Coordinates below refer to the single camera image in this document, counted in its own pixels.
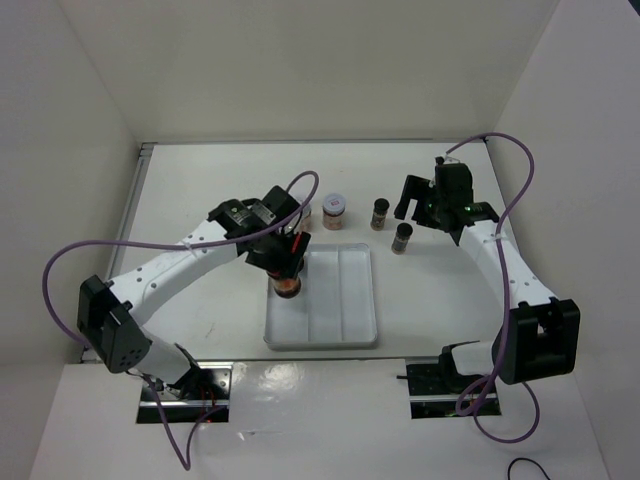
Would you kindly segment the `black cap spice bottle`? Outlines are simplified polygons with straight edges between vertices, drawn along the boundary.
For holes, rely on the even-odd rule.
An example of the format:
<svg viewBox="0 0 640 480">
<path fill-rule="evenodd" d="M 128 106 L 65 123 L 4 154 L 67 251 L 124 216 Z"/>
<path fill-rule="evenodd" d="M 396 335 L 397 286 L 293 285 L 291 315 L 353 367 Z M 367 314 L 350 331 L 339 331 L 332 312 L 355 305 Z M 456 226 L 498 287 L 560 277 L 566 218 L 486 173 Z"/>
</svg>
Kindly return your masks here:
<svg viewBox="0 0 640 480">
<path fill-rule="evenodd" d="M 384 228 L 389 209 L 389 201 L 386 198 L 378 198 L 374 201 L 370 226 L 374 231 Z"/>
<path fill-rule="evenodd" d="M 394 254 L 403 254 L 413 234 L 413 227 L 406 222 L 397 225 L 395 237 L 391 244 L 391 250 Z"/>
</svg>

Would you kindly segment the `red lid chili jar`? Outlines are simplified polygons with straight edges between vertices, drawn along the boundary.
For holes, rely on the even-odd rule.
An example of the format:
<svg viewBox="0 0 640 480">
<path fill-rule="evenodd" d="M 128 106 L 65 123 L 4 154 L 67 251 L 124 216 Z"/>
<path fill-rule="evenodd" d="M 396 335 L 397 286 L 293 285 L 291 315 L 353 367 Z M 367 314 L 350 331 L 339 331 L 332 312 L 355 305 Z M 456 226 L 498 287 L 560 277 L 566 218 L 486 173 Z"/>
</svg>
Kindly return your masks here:
<svg viewBox="0 0 640 480">
<path fill-rule="evenodd" d="M 268 277 L 273 291 L 281 298 L 294 298 L 301 291 L 302 282 L 299 269 L 294 269 L 286 273 L 269 272 Z"/>
</svg>

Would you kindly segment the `white lid spice jar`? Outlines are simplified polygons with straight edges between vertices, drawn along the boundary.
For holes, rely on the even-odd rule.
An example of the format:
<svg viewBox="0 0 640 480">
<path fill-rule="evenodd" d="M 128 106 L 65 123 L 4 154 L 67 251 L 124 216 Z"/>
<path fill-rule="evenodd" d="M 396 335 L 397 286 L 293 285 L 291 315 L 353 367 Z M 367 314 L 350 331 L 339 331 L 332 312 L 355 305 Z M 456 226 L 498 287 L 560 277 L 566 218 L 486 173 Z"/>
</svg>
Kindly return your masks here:
<svg viewBox="0 0 640 480">
<path fill-rule="evenodd" d="M 312 203 L 308 202 L 294 221 L 295 232 L 309 232 L 312 226 Z"/>
<path fill-rule="evenodd" d="M 328 230 L 340 230 L 346 210 L 346 198 L 339 193 L 330 193 L 323 199 L 322 222 Z"/>
</svg>

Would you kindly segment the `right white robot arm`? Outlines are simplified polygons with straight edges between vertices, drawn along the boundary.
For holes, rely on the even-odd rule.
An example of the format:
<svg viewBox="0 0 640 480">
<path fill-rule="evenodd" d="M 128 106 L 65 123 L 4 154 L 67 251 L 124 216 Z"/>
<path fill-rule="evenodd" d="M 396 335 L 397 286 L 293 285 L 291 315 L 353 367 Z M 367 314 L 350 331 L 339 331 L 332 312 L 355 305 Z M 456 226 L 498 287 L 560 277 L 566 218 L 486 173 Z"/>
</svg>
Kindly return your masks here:
<svg viewBox="0 0 640 480">
<path fill-rule="evenodd" d="M 507 324 L 493 341 L 442 349 L 438 381 L 443 389 L 459 393 L 491 373 L 514 385 L 574 370 L 581 318 L 577 304 L 560 299 L 536 277 L 502 231 L 493 207 L 475 201 L 465 164 L 437 158 L 433 178 L 407 176 L 394 216 L 449 234 L 506 309 Z"/>
</svg>

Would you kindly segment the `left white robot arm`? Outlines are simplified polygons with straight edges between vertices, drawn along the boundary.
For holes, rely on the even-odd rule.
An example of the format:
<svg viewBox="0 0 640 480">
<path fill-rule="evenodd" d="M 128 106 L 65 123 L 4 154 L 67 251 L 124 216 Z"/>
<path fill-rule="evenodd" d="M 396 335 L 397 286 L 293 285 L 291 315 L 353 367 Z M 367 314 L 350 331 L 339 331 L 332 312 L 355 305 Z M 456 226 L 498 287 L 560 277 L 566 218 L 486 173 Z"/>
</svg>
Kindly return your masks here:
<svg viewBox="0 0 640 480">
<path fill-rule="evenodd" d="M 265 271 L 278 296 L 295 297 L 311 236 L 284 227 L 299 206 L 279 186 L 261 200 L 223 202 L 176 250 L 107 281 L 91 276 L 79 289 L 79 332 L 110 372 L 135 369 L 176 399 L 190 398 L 208 375 L 184 347 L 146 333 L 144 324 L 182 290 L 238 257 Z"/>
</svg>

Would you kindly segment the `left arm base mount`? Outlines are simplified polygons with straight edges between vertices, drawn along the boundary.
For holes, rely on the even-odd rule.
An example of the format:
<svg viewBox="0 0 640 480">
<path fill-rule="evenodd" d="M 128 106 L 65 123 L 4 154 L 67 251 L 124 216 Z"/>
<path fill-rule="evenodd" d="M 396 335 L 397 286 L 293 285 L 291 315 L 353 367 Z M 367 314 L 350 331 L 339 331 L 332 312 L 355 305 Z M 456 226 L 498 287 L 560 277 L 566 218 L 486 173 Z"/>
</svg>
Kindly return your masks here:
<svg viewBox="0 0 640 480">
<path fill-rule="evenodd" d="M 169 424 L 194 423 L 205 416 L 205 423 L 227 423 L 229 420 L 230 394 L 233 379 L 232 362 L 201 362 L 205 380 L 200 386 L 181 393 L 154 381 L 156 393 L 142 381 L 136 414 L 136 423 L 142 425 L 161 424 L 161 416 L 154 396 L 162 405 Z"/>
</svg>

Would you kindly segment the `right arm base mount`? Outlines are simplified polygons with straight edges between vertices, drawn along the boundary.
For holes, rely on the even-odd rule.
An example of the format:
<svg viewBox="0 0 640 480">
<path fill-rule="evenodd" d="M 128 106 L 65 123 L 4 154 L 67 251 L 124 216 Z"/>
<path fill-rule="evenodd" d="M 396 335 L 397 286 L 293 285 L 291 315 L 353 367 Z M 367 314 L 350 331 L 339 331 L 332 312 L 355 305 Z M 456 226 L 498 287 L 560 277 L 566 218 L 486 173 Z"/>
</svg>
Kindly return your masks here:
<svg viewBox="0 0 640 480">
<path fill-rule="evenodd" d="M 413 420 L 457 418 L 456 402 L 477 376 L 445 379 L 436 357 L 409 359 L 396 379 L 407 388 Z"/>
</svg>

